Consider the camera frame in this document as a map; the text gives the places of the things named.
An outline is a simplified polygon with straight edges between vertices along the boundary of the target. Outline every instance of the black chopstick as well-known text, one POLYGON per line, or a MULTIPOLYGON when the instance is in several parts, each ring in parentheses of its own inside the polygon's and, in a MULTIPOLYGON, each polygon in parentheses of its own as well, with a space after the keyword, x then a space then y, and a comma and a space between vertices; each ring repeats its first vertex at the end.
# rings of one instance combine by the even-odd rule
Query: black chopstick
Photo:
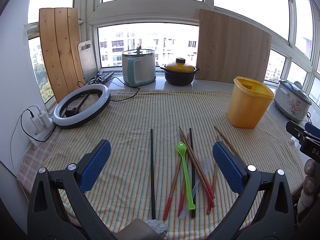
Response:
POLYGON ((151 217, 153 220, 156 219, 156 200, 155 200, 155 178, 153 168, 153 130, 150 132, 151 137, 151 217))
MULTIPOLYGON (((191 146, 191 148, 193 150, 193 140, 192 140, 192 129, 191 129, 191 127, 189 128, 189 134, 190 134, 190 146, 191 146)), ((196 184, 196 176, 195 176, 195 167, 193 166, 192 163, 191 163, 191 165, 192 165, 191 172, 192 172, 192 189, 193 189, 193 187, 196 184)), ((191 217, 192 218, 196 217, 196 210, 195 209, 191 210, 191 217)))

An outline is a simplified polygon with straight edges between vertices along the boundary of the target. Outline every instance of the chopstick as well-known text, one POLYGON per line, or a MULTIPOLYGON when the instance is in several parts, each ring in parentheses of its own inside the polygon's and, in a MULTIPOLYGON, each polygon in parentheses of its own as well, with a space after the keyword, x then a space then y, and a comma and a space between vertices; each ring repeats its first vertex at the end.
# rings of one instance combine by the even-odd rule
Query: chopstick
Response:
MULTIPOLYGON (((186 164, 188 165, 188 155, 186 155, 186 164)), ((182 181, 182 189, 181 189, 181 195, 180 195, 180 202, 179 202, 179 209, 178 209, 178 216, 181 214, 181 211, 183 209, 183 203, 184 203, 184 197, 186 195, 186 183, 183 180, 182 181)))
POLYGON ((207 197, 208 197, 208 199, 210 201, 210 204, 212 206, 214 206, 213 197, 212 197, 213 196, 213 192, 212 192, 212 189, 211 189, 211 187, 210 187, 210 185, 208 183, 208 180, 205 177, 204 172, 203 172, 203 170, 202 170, 202 168, 201 168, 201 166, 199 164, 199 161, 197 160, 196 156, 194 155, 194 152, 193 152, 190 144, 188 143, 186 136, 183 134, 182 129, 181 129, 180 126, 179 126, 179 129, 180 129, 181 136, 183 136, 183 142, 187 146, 187 151, 188 151, 188 154, 189 154, 189 156, 191 158, 191 161, 192 161, 192 163, 193 163, 193 165, 194 165, 194 167, 196 169, 196 172, 197 172, 198 177, 199 177, 199 179, 200 179, 200 181, 202 183, 202 186, 204 187, 204 191, 207 194, 207 197))
MULTIPOLYGON (((191 145, 191 149, 193 150, 193 139, 192 139, 192 129, 191 127, 189 128, 189 134, 190 134, 190 145, 191 145)), ((195 175, 195 167, 193 166, 193 163, 191 163, 191 172, 192 172, 192 189, 194 188, 195 184, 196 184, 196 175, 195 175)), ((192 209, 191 210, 191 218, 195 218, 196 217, 196 210, 192 209)))
MULTIPOLYGON (((215 192, 215 188, 216 188, 218 168, 219 167, 218 167, 217 163, 215 163, 214 164, 214 174, 213 174, 213 184, 212 184, 213 193, 215 192)), ((211 205, 210 205, 210 203, 208 203, 207 214, 210 214, 210 212, 211 212, 211 205)))
POLYGON ((226 144, 228 144, 228 146, 230 147, 231 151, 233 151, 235 156, 238 156, 240 158, 240 160, 245 164, 245 162, 243 161, 243 159, 241 158, 240 154, 237 152, 237 150, 232 146, 232 144, 228 141, 228 139, 223 135, 223 133, 214 125, 213 126, 216 131, 220 134, 220 136, 224 139, 224 141, 226 142, 226 144))
POLYGON ((176 171, 174 173, 173 181, 172 181, 172 184, 171 184, 169 197, 168 197, 167 203, 166 203, 165 208, 164 208, 164 214, 163 214, 163 219, 164 220, 166 220, 167 217, 168 217, 168 213, 169 213, 169 209, 170 209, 170 205, 171 205, 174 189, 175 189, 176 184, 177 184, 177 178, 178 178, 178 174, 179 174, 180 165, 181 165, 181 158, 179 158, 178 163, 176 165, 176 171))
POLYGON ((156 219, 156 200, 155 200, 155 178, 154 178, 154 168, 153 168, 153 130, 150 132, 151 140, 151 217, 153 220, 156 219))

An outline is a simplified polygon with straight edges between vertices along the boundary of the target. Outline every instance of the floral pattern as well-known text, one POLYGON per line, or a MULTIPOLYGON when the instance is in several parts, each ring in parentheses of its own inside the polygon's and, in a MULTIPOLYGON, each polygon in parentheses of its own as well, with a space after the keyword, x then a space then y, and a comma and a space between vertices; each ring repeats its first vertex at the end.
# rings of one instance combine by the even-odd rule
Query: floral pattern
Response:
POLYGON ((290 111, 291 111, 292 115, 296 116, 301 110, 301 108, 299 107, 301 101, 298 99, 296 101, 294 101, 294 99, 293 99, 293 100, 289 100, 287 103, 290 106, 290 111))

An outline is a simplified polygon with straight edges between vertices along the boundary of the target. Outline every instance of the black clay pot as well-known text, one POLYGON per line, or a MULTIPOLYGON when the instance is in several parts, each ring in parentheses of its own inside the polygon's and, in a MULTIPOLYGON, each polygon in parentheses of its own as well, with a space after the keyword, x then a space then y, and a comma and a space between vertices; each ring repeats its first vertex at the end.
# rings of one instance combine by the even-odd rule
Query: black clay pot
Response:
POLYGON ((194 80, 196 72, 199 71, 198 67, 192 72, 176 72, 163 67, 160 68, 164 70, 165 80, 176 86, 186 86, 190 84, 194 80))

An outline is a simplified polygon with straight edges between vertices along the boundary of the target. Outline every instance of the green plastic spoon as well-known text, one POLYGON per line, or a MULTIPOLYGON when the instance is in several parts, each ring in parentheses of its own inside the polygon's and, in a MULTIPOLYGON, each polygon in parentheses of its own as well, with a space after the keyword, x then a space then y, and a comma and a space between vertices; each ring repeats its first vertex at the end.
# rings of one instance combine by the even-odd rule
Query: green plastic spoon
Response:
POLYGON ((181 155, 181 159, 182 159, 183 173, 184 173, 184 178, 186 181, 186 191, 187 191, 188 203, 189 203, 188 210, 195 209, 196 206, 194 205, 193 199, 192 199, 191 186, 190 186, 187 164, 186 164, 186 159, 185 159, 187 147, 183 142, 178 142, 176 145, 176 150, 181 155))

